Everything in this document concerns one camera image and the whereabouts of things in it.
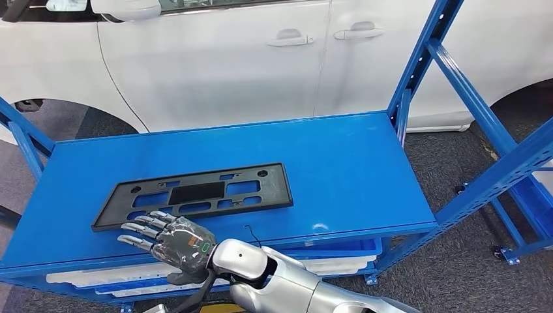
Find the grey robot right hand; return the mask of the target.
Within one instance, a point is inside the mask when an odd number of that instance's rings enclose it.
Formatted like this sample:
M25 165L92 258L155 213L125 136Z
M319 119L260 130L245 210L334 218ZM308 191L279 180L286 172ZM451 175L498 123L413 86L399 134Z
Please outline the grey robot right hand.
M217 240L207 228L183 216L151 211L122 224L121 229L134 231L139 236L123 234L117 238L119 242L145 250L179 270L167 276L169 284L213 284L217 279L209 268Z

